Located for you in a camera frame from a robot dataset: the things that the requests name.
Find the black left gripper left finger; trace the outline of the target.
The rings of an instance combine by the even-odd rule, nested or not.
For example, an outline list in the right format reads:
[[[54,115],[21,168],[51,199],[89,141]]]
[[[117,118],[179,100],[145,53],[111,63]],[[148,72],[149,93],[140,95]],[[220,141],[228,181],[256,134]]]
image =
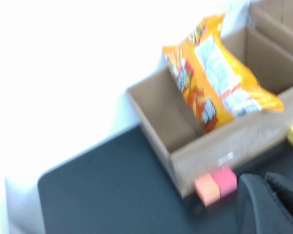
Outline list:
[[[252,174],[240,176],[236,205],[240,234],[286,234],[287,213],[264,180]]]

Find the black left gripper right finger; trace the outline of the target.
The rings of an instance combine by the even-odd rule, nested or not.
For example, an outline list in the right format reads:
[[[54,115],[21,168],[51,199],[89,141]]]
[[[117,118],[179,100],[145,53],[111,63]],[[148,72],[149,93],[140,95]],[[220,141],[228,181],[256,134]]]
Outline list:
[[[293,222],[293,182],[278,173],[266,173],[265,180]]]

